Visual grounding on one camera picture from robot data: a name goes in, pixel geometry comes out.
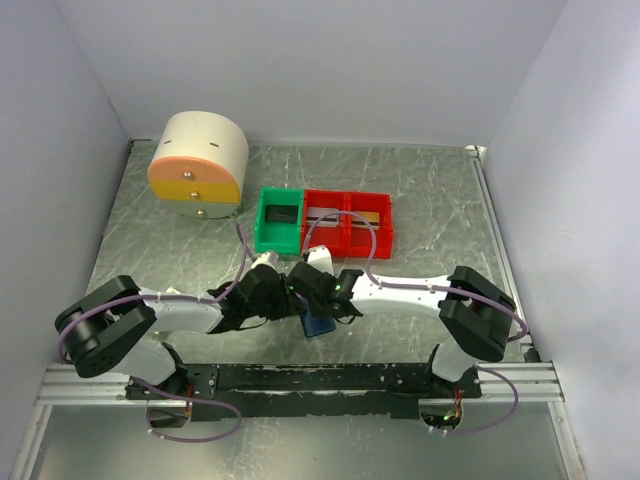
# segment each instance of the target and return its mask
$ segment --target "cylindrical drawer unit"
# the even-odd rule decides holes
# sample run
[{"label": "cylindrical drawer unit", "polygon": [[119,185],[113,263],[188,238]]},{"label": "cylindrical drawer unit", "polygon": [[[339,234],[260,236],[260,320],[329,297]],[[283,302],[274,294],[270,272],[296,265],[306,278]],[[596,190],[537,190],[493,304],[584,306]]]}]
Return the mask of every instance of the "cylindrical drawer unit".
[{"label": "cylindrical drawer unit", "polygon": [[147,176],[162,203],[182,215],[220,218],[240,205],[249,145],[240,127],[209,112],[167,122]]}]

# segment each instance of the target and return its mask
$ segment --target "wire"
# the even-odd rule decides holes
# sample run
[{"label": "wire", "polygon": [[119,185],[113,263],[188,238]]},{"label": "wire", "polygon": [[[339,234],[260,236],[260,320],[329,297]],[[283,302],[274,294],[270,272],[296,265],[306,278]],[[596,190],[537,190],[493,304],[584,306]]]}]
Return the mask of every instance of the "wire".
[{"label": "wire", "polygon": [[134,381],[138,382],[140,385],[145,387],[150,392],[155,393],[156,395],[161,395],[171,400],[181,400],[181,401],[184,400],[185,402],[189,402],[189,403],[197,403],[200,405],[210,405],[212,407],[222,407],[232,411],[236,415],[236,423],[233,425],[233,427],[231,427],[226,432],[220,433],[218,435],[213,435],[212,437],[205,437],[205,438],[183,438],[183,437],[174,437],[173,435],[165,435],[157,431],[155,428],[153,428],[151,426],[151,417],[149,416],[149,410],[147,410],[148,432],[151,435],[154,435],[162,440],[171,440],[173,442],[180,442],[180,443],[214,442],[216,440],[222,440],[223,438],[227,438],[228,436],[233,435],[240,428],[240,425],[242,424],[242,413],[240,413],[240,410],[238,410],[235,406],[231,405],[230,403],[221,402],[219,400],[207,400],[204,398],[193,398],[193,397],[183,397],[182,395],[173,395],[171,393],[160,390],[159,388],[151,385],[148,382],[145,382],[140,378],[134,378]]},{"label": "wire", "polygon": [[[332,217],[335,215],[350,215],[352,217],[357,218],[358,220],[360,220],[362,223],[364,223],[367,228],[369,229],[369,233],[371,234],[371,250],[369,251],[369,256],[367,257],[367,261],[365,263],[364,266],[364,273],[365,275],[367,275],[367,277],[369,278],[369,280],[371,280],[371,282],[375,285],[378,285],[379,287],[388,287],[388,288],[403,288],[403,289],[409,289],[409,290],[432,290],[432,291],[438,291],[438,292],[447,292],[447,293],[453,293],[456,295],[462,295],[468,298],[472,298],[474,300],[477,300],[479,302],[485,303],[487,305],[489,305],[490,307],[493,307],[497,310],[500,310],[501,312],[507,314],[509,317],[511,317],[520,327],[520,331],[518,333],[516,333],[514,336],[509,337],[507,339],[507,341],[509,342],[514,342],[516,340],[521,339],[522,337],[524,337],[525,335],[527,335],[528,333],[528,327],[527,324],[524,323],[524,320],[522,320],[522,318],[520,318],[515,312],[509,310],[507,307],[505,307],[504,305],[501,305],[500,303],[491,300],[490,298],[484,297],[482,295],[479,295],[477,293],[474,292],[469,292],[467,290],[463,290],[461,288],[455,288],[455,287],[445,287],[445,286],[439,286],[439,285],[417,285],[417,284],[405,284],[405,283],[392,283],[392,282],[381,282],[379,281],[372,273],[371,273],[371,264],[373,263],[373,256],[376,252],[376,248],[377,248],[377,239],[376,239],[376,231],[373,228],[373,225],[371,225],[366,218],[364,218],[362,215],[356,213],[356,212],[350,212],[348,210],[338,210],[338,211],[334,211],[331,213],[328,213],[326,215],[323,215],[319,218],[317,218],[309,227],[309,231],[307,232],[307,235],[305,236],[304,239],[304,243],[302,246],[302,253],[306,254],[309,250],[309,243],[311,242],[311,234],[313,233],[313,230],[316,228],[316,226],[322,221],[325,220],[328,217]],[[502,375],[501,373],[490,369],[490,368],[485,368],[485,367],[481,367],[480,365],[476,364],[475,368],[484,372],[487,372],[491,375],[494,375],[502,380],[505,381],[505,383],[507,385],[509,385],[509,387],[511,387],[511,390],[513,391],[513,405],[511,405],[511,408],[509,409],[509,411],[501,418],[488,423],[486,425],[480,426],[480,427],[476,427],[476,428],[470,428],[468,430],[462,430],[462,431],[458,431],[458,430],[454,430],[451,433],[449,433],[448,435],[469,435],[469,434],[473,434],[473,433],[479,433],[479,432],[484,432],[486,430],[489,430],[491,428],[497,427],[498,425],[500,425],[501,423],[506,422],[509,418],[511,418],[511,416],[515,413],[515,411],[518,409],[518,403],[519,403],[519,396],[518,396],[518,391],[516,390],[515,385],[513,384],[513,382],[511,382],[511,380],[509,380],[507,377],[505,377],[504,375]]]},{"label": "wire", "polygon": [[250,327],[239,328],[238,331],[239,332],[244,332],[245,330],[253,330],[254,328],[259,328],[259,327],[261,327],[263,325],[266,325],[268,321],[269,320],[265,319],[265,321],[262,322],[262,323],[259,323],[257,325],[251,325]]},{"label": "wire", "polygon": [[[231,290],[233,290],[235,286],[238,285],[238,282],[240,281],[240,277],[242,276],[242,272],[244,271],[245,264],[247,263],[247,256],[250,253],[248,240],[247,240],[247,232],[244,228],[244,225],[239,222],[236,222],[236,232],[238,233],[238,236],[240,237],[240,241],[242,242],[242,259],[240,261],[240,267],[238,268],[238,271],[236,272],[236,275],[231,281],[231,283],[229,284],[229,286],[219,296],[215,298],[201,298],[201,297],[196,297],[192,295],[161,295],[161,294],[130,295],[128,297],[118,298],[116,300],[112,300],[110,302],[99,305],[83,313],[82,315],[75,318],[74,320],[72,320],[69,323],[69,325],[67,325],[62,330],[62,332],[60,332],[60,335],[58,336],[58,346],[57,346],[58,362],[62,364],[70,363],[65,358],[64,341],[69,336],[69,333],[71,333],[73,329],[78,326],[80,322],[83,322],[84,320],[91,318],[92,316],[97,315],[98,313],[105,312],[119,305],[124,305],[126,303],[138,302],[138,301],[144,301],[144,300],[159,300],[160,298],[164,298],[165,300],[168,300],[168,301],[196,302],[196,303],[203,303],[206,305],[216,305],[217,303],[220,303],[222,300],[224,300],[227,297],[227,295],[229,295],[229,293],[231,293]],[[229,435],[233,434],[236,430],[238,430],[238,428],[240,428],[240,425],[242,423],[242,414],[240,413],[240,410],[238,410],[235,406],[229,403],[220,402],[217,400],[206,400],[202,398],[190,398],[190,397],[183,397],[180,395],[173,395],[169,392],[160,390],[159,388],[151,385],[150,383],[140,378],[136,378],[135,380],[139,384],[143,385],[147,390],[157,395],[160,395],[162,397],[173,399],[173,400],[184,400],[185,402],[187,402],[187,405],[189,403],[192,403],[192,404],[197,403],[201,405],[211,405],[211,406],[226,408],[227,410],[231,410],[233,413],[235,413],[237,417],[236,424],[228,431],[221,433],[219,435],[215,435],[213,437],[207,437],[207,438],[181,438],[181,437],[174,437],[173,435],[164,435],[156,431],[151,426],[151,418],[149,417],[149,411],[147,410],[146,418],[147,418],[147,427],[149,428],[149,433],[151,433],[152,435],[155,435],[158,438],[165,439],[165,440],[172,440],[174,442],[181,442],[181,443],[213,442],[215,440],[221,440],[225,437],[228,437]]]},{"label": "wire", "polygon": [[502,417],[498,418],[497,420],[494,420],[493,422],[487,423],[486,425],[481,425],[475,428],[467,428],[466,430],[452,430],[450,432],[443,431],[443,435],[458,436],[458,435],[472,435],[474,433],[486,432],[487,430],[495,428],[498,425],[509,420],[513,416],[513,414],[516,413],[516,410],[518,409],[518,405],[520,404],[520,396],[518,395],[518,390],[516,389],[516,386],[513,384],[511,380],[509,380],[507,377],[502,375],[500,372],[493,370],[492,368],[481,367],[478,364],[476,364],[475,367],[480,371],[483,371],[495,377],[498,377],[499,379],[503,380],[507,385],[509,385],[509,387],[511,388],[511,391],[513,392],[513,403],[511,404],[511,408]]},{"label": "wire", "polygon": [[392,283],[392,282],[381,282],[379,281],[372,273],[371,273],[371,264],[373,263],[373,256],[376,253],[376,248],[378,246],[378,242],[376,239],[376,230],[375,228],[373,228],[373,225],[371,225],[366,218],[364,218],[362,215],[360,215],[359,213],[356,212],[350,212],[348,210],[338,210],[338,211],[334,211],[331,213],[327,213],[326,215],[322,215],[321,217],[317,218],[309,227],[309,231],[307,232],[307,235],[304,238],[304,243],[302,245],[302,253],[306,254],[309,251],[309,243],[311,242],[311,234],[313,233],[313,230],[318,226],[318,224],[325,220],[328,217],[333,217],[335,215],[350,215],[352,217],[357,218],[358,220],[360,220],[362,223],[364,223],[367,228],[369,229],[369,233],[371,234],[371,250],[369,251],[369,256],[367,257],[367,261],[364,265],[364,273],[367,275],[367,277],[369,278],[369,280],[371,280],[371,283],[373,283],[374,285],[378,285],[379,287],[388,287],[388,288],[402,288],[402,289],[407,289],[407,290],[431,290],[431,291],[438,291],[438,292],[447,292],[447,293],[453,293],[456,295],[463,295],[465,297],[468,298],[472,298],[474,300],[477,300],[479,302],[482,302],[486,305],[489,305],[490,307],[495,308],[496,310],[501,311],[502,313],[508,315],[509,317],[511,317],[511,319],[513,319],[518,326],[520,327],[520,331],[517,332],[515,335],[513,335],[512,337],[508,338],[509,342],[514,342],[516,340],[520,340],[521,338],[523,338],[524,336],[527,335],[528,333],[528,327],[527,324],[524,323],[524,320],[522,320],[522,318],[520,318],[520,316],[515,313],[514,311],[508,309],[507,307],[505,307],[504,305],[496,302],[495,300],[491,300],[490,298],[487,298],[483,295],[478,295],[477,293],[474,292],[469,292],[467,290],[463,290],[461,288],[455,288],[455,287],[445,287],[445,286],[440,286],[440,285],[419,285],[419,284],[408,284],[408,283]]},{"label": "wire", "polygon": [[[236,234],[238,235],[240,242],[242,242],[242,232],[240,231],[240,222],[235,222],[235,223],[236,223]],[[253,254],[253,252],[251,251],[251,248],[249,248],[249,242],[247,242],[246,246],[244,247],[244,251],[247,252],[247,256],[251,259],[252,262],[256,261],[257,257]]]},{"label": "wire", "polygon": [[338,320],[337,318],[334,318],[334,320],[338,323],[341,323],[342,325],[351,325],[356,319],[356,316],[353,315],[349,320],[347,320],[346,322],[343,322],[342,320]]}]

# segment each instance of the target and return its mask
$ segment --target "gray wall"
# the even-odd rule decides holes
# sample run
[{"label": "gray wall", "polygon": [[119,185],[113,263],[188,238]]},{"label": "gray wall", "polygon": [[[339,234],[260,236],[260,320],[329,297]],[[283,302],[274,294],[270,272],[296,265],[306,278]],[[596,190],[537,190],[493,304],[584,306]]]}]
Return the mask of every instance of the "gray wall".
[{"label": "gray wall", "polygon": [[0,16],[0,478],[86,288],[127,139],[50,0]]},{"label": "gray wall", "polygon": [[486,145],[566,0],[56,0],[133,138]]},{"label": "gray wall", "polygon": [[536,345],[590,479],[640,472],[640,3],[570,0],[489,146]]}]

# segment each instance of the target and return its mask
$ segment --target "small blue block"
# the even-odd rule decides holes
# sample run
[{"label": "small blue block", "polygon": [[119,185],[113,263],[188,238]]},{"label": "small blue block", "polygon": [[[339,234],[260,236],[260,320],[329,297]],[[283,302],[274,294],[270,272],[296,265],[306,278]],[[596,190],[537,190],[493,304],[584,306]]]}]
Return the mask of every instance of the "small blue block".
[{"label": "small blue block", "polygon": [[312,316],[307,301],[303,298],[301,298],[301,300],[307,307],[305,311],[300,314],[300,322],[302,323],[302,330],[304,330],[305,337],[317,337],[318,335],[333,332],[336,329],[336,322],[332,317],[317,318]]}]

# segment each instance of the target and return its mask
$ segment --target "black mounting plate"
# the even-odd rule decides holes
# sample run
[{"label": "black mounting plate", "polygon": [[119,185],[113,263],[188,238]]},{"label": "black mounting plate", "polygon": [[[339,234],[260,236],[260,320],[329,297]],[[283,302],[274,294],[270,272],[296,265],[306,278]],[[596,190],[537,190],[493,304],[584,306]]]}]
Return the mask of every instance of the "black mounting plate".
[{"label": "black mounting plate", "polygon": [[[453,384],[433,376],[430,363],[184,367],[187,380],[176,394],[186,396],[187,385],[191,384],[193,397],[230,403],[245,417],[379,414],[419,419],[420,399],[453,399],[456,387],[460,387],[464,398],[481,395],[475,369],[469,369]],[[135,384],[127,389],[129,400],[160,398]],[[191,413],[195,422],[228,417],[233,417],[233,412],[198,404],[193,405]]]}]

